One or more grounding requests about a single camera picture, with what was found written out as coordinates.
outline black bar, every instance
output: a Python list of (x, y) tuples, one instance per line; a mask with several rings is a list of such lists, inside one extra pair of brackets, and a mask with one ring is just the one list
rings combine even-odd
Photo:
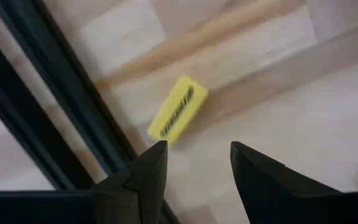
[[(136, 153), (43, 2), (0, 0), (0, 16), (106, 173), (123, 169)], [(166, 203), (162, 220), (177, 223)]]
[(94, 184), (1, 51), (0, 119), (56, 189)]

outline wooden floor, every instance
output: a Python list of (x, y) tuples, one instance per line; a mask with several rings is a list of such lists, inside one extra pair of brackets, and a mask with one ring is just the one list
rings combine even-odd
[[(231, 141), (338, 190), (358, 190), (358, 1), (46, 4), (138, 153), (155, 142), (147, 127), (180, 75), (210, 90), (169, 153), (165, 197), (182, 223), (246, 223)], [(102, 179), (27, 59), (2, 40), (0, 46)]]

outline black metal frame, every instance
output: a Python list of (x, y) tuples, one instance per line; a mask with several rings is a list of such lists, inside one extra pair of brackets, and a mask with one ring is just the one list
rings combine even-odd
[(0, 118), (56, 189), (94, 184), (1, 51)]
[[(0, 16), (107, 174), (136, 153), (43, 2), (0, 0)], [(176, 223), (164, 202), (164, 223)]]

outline yellow block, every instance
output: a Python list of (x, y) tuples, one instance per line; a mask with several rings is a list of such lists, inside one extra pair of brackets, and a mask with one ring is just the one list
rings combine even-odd
[(164, 101), (149, 127), (154, 139), (173, 144), (204, 103), (208, 91), (187, 76), (182, 76)]

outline yellow object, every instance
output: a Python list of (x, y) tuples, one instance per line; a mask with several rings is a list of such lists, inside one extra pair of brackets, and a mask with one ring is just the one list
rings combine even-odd
[(206, 88), (187, 76), (180, 77), (150, 125), (149, 135), (173, 144), (194, 118), (207, 95)]

